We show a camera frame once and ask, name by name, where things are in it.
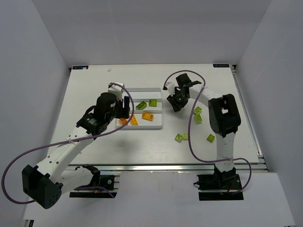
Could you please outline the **orange rounded lego piece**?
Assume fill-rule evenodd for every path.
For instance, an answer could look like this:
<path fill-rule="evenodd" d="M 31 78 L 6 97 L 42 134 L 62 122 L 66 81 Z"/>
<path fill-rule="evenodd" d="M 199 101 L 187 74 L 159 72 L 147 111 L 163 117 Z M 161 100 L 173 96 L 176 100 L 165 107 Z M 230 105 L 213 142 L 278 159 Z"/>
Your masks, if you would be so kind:
<path fill-rule="evenodd" d="M 121 122 L 121 124 L 122 125 L 127 125 L 128 123 L 128 119 L 126 119 L 126 118 L 120 118 L 120 122 Z"/>

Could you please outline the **yellow lego brick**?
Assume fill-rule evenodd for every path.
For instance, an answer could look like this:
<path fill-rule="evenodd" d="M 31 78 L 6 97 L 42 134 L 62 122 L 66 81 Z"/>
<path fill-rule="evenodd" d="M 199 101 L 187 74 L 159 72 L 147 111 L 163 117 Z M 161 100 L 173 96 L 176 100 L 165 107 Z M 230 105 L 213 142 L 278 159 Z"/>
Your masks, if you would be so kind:
<path fill-rule="evenodd" d="M 138 125 L 138 121 L 137 121 L 135 115 L 132 116 L 130 122 L 131 122 L 131 125 L 133 125 L 133 126 L 137 126 Z"/>

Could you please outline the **orange lego brick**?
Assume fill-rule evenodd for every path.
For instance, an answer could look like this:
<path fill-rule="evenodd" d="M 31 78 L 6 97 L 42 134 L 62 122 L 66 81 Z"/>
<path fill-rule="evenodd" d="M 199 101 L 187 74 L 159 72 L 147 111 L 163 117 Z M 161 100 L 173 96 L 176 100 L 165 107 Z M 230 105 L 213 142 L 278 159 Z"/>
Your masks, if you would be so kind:
<path fill-rule="evenodd" d="M 153 121 L 154 115 L 151 113 L 143 112 L 141 118 L 147 121 Z"/>

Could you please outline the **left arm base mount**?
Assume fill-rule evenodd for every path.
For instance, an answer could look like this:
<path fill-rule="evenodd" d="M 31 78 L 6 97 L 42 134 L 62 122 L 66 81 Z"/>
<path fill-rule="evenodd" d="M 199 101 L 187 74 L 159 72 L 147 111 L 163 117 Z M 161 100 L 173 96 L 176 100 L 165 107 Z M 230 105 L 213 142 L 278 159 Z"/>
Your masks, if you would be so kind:
<path fill-rule="evenodd" d="M 117 175 L 102 175 L 92 165 L 83 165 L 82 167 L 89 170 L 93 177 L 89 184 L 71 191 L 70 198 L 114 199 L 116 197 L 119 187 Z"/>

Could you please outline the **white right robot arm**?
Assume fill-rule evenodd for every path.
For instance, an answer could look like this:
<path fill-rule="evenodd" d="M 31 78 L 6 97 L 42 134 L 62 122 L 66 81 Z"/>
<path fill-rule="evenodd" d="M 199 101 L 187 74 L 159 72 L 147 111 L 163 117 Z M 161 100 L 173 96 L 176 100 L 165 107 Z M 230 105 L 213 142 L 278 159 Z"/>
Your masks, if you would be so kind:
<path fill-rule="evenodd" d="M 194 99 L 194 104 L 200 102 L 208 108 L 209 124 L 215 134 L 216 140 L 216 160 L 202 160 L 198 158 L 191 144 L 191 120 L 195 106 L 192 107 L 188 122 L 188 145 L 192 156 L 203 163 L 214 164 L 214 174 L 225 181 L 236 175 L 233 162 L 234 139 L 238 127 L 241 124 L 239 110 L 232 94 L 221 95 L 206 87 L 206 80 L 198 73 L 202 81 L 192 81 L 187 75 L 188 70 L 179 71 L 176 77 L 177 85 L 165 80 L 163 90 L 169 92 L 167 97 L 174 112 L 179 112 L 188 103 L 189 99 Z"/>

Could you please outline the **dark green lego brick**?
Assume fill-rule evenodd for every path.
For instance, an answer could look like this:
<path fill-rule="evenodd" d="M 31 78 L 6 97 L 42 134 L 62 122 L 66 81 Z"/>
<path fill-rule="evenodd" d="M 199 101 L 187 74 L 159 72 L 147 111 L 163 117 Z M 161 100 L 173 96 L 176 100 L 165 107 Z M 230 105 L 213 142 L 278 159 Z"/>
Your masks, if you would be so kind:
<path fill-rule="evenodd" d="M 149 106 L 151 106 L 151 107 L 157 107 L 157 100 L 150 99 L 149 100 Z"/>

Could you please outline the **lime lego brick hidden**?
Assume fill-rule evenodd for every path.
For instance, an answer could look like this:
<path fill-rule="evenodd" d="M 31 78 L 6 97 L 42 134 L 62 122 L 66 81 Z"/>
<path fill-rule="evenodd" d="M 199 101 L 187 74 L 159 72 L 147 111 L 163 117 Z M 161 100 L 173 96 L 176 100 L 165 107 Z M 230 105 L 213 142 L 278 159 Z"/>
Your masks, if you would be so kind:
<path fill-rule="evenodd" d="M 199 114 L 194 115 L 194 120 L 196 124 L 201 124 L 202 123 L 202 117 Z"/>

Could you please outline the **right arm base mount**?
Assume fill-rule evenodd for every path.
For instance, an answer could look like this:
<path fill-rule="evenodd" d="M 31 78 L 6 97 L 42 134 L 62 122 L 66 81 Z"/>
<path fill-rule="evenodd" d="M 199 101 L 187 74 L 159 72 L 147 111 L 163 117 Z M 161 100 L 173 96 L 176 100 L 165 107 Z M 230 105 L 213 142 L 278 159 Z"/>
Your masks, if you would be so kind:
<path fill-rule="evenodd" d="M 197 175 L 197 181 L 193 185 L 198 189 L 200 201 L 242 201 L 243 192 L 237 192 L 242 188 L 238 174 L 232 179 L 219 184 L 214 175 Z"/>

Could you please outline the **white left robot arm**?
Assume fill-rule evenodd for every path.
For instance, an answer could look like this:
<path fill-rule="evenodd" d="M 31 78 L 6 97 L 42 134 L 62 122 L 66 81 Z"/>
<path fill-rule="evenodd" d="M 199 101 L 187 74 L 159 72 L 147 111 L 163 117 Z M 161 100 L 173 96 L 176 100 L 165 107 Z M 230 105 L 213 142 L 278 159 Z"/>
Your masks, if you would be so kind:
<path fill-rule="evenodd" d="M 64 173 L 66 167 L 96 136 L 103 133 L 115 118 L 128 118 L 131 98 L 105 92 L 95 105 L 89 107 L 70 133 L 66 144 L 59 145 L 52 154 L 34 167 L 22 170 L 23 191 L 44 209 L 51 208 L 60 196 L 70 190 L 88 190 L 100 186 L 100 171 L 85 164 Z"/>

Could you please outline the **lime long lego brick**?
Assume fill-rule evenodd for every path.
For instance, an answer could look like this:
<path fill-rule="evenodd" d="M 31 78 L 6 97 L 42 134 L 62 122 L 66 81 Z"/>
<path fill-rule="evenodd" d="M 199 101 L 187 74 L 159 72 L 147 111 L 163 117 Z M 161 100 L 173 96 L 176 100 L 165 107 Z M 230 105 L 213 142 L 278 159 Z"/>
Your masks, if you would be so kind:
<path fill-rule="evenodd" d="M 145 101 L 141 101 L 135 108 L 136 110 L 143 110 L 147 107 L 147 103 Z"/>

